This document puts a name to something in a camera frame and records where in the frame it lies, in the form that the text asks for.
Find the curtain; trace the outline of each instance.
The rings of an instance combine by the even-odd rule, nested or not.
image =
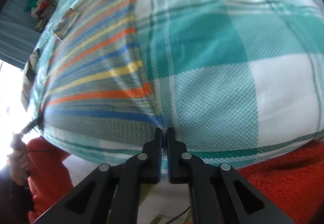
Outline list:
[[[0,12],[0,59],[23,69],[40,37],[38,21],[24,12],[29,0],[8,0]]]

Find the striped cloth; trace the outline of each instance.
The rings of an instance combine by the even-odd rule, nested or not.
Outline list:
[[[77,1],[60,0],[37,46],[29,111],[45,106],[54,145],[117,164],[174,127],[205,162],[242,167],[323,133],[324,21],[312,0],[97,0],[56,47],[53,29]]]

